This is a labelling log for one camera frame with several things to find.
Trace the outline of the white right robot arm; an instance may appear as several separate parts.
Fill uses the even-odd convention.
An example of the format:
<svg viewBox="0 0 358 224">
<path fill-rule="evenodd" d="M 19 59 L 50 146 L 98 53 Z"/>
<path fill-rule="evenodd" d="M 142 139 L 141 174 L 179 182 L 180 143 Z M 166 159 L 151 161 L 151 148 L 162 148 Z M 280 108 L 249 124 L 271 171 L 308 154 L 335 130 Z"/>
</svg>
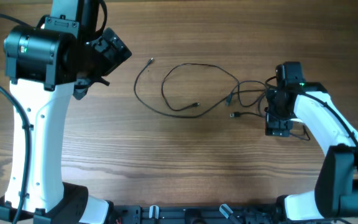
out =
<svg viewBox="0 0 358 224">
<path fill-rule="evenodd" d="M 294 120 L 309 129 L 324 161 L 313 190 L 279 197 L 277 220 L 310 222 L 358 217 L 358 131 L 319 82 L 307 82 L 299 62 L 277 65 L 268 85 L 265 133 L 288 137 Z"/>
</svg>

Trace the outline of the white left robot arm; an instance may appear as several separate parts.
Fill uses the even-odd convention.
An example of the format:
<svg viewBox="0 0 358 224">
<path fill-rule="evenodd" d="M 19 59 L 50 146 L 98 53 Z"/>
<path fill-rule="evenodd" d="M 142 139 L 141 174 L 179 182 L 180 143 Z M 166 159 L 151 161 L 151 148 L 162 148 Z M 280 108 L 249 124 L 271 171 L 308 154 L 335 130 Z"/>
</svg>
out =
<svg viewBox="0 0 358 224">
<path fill-rule="evenodd" d="M 36 26 L 17 21 L 4 40 L 14 108 L 11 177 L 0 198 L 0 220 L 17 223 L 119 223 L 114 204 L 87 187 L 62 180 L 65 118 L 72 98 L 80 100 L 95 83 L 125 62 L 131 51 L 98 22 L 106 3 L 54 1 Z"/>
</svg>

